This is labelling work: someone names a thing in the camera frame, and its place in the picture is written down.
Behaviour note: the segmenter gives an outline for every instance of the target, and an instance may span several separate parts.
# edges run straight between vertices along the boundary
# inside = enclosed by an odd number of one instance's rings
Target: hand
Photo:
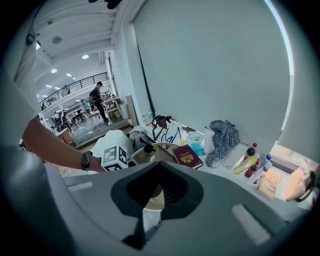
[[[95,156],[91,157],[89,170],[98,173],[106,172],[106,170],[101,167],[101,158]]]

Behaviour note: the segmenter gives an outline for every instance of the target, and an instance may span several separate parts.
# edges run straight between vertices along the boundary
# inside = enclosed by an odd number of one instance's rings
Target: ceiling
[[[57,91],[55,87],[62,88],[64,85],[70,85],[76,81],[107,72],[106,63],[100,61],[98,53],[92,53],[88,56],[87,59],[82,59],[78,55],[68,58],[55,66],[56,73],[49,71],[39,78],[35,82],[36,92],[40,96],[39,101],[44,99],[42,95],[48,96]]]
[[[47,83],[54,84],[55,78],[59,80],[56,83],[67,83],[64,81],[66,73],[75,73],[72,76],[77,76],[76,81],[83,79],[79,77],[82,72],[77,72],[74,67],[79,66],[77,62],[85,63],[82,55],[89,55],[89,59],[95,59],[97,64],[106,67],[105,60],[101,60],[104,56],[97,54],[111,49],[121,20],[119,12],[122,11],[119,10],[125,9],[128,2],[123,0],[117,8],[110,10],[103,0],[94,3],[88,0],[47,0],[34,20],[34,30],[41,44],[34,64],[37,92]],[[57,37],[61,40],[54,43]],[[51,74],[54,68],[59,73]]]

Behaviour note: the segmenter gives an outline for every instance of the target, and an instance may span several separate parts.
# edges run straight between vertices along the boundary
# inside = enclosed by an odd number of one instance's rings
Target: white box
[[[107,172],[113,172],[116,170],[128,168],[127,156],[127,149],[119,145],[107,148],[103,152],[101,166]]]

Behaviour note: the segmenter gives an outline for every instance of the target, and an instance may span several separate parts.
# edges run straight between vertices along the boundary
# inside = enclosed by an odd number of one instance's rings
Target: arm
[[[38,117],[29,122],[22,139],[32,152],[44,160],[59,166],[81,170],[84,154],[61,141],[40,123]],[[90,170],[105,172],[101,167],[100,158],[91,157]]]

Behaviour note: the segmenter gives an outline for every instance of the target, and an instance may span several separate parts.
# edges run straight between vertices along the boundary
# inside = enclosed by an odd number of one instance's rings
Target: yellow bottle
[[[240,173],[248,169],[250,166],[253,166],[256,160],[259,158],[259,156],[260,156],[259,154],[249,156],[246,160],[244,160],[243,162],[235,166],[233,168],[234,174],[239,175]]]

